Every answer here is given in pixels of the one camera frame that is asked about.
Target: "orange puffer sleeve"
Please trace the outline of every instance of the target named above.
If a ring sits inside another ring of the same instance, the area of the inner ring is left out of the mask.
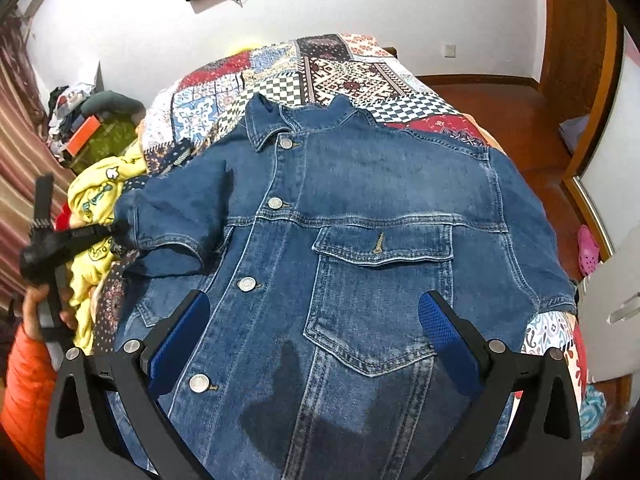
[[[44,343],[22,325],[9,354],[0,424],[31,469],[44,478],[44,441],[56,373]]]

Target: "wooden baseboard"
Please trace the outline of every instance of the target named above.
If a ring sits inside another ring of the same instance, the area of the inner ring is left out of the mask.
[[[494,85],[521,85],[538,89],[538,82],[532,77],[494,74],[439,74],[419,75],[418,79],[427,86],[462,85],[469,83],[491,83]]]

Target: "metal button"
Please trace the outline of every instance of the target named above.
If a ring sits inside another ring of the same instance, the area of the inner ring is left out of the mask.
[[[251,276],[247,276],[238,282],[238,288],[243,292],[254,290],[255,285],[257,285],[257,282],[255,281],[255,278],[252,278]]]
[[[202,392],[206,392],[209,389],[209,385],[211,381],[205,374],[195,374],[191,379],[189,379],[189,387],[191,391],[196,394],[201,394]]]
[[[272,196],[267,202],[267,205],[271,209],[280,209],[282,207],[282,199],[278,198],[277,196]]]
[[[293,148],[293,140],[289,139],[289,137],[282,137],[280,139],[280,147],[283,150],[290,150]]]
[[[562,358],[564,357],[564,355],[562,354],[562,350],[559,348],[549,349],[549,355],[556,361],[561,361]]]
[[[140,348],[140,341],[137,339],[129,339],[126,343],[124,343],[124,351],[127,354],[133,354],[133,352],[137,352]]]
[[[67,350],[65,355],[67,359],[72,361],[73,359],[75,359],[80,355],[80,349],[74,346],[73,348],[70,348],[69,350]]]
[[[489,341],[489,348],[492,352],[501,354],[507,349],[507,346],[499,339],[491,339],[491,341]]]

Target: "wooden floor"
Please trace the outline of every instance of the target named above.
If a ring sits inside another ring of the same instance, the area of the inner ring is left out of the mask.
[[[581,279],[577,234],[580,219],[561,189],[571,155],[545,99],[528,86],[457,84],[432,86],[446,101],[500,142],[524,179],[542,201],[556,230],[560,263],[569,277]]]

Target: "pink shoe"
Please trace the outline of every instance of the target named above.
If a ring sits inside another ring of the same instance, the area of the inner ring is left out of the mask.
[[[581,225],[578,231],[578,267],[583,276],[596,270],[600,246],[591,236],[591,231],[586,225]]]

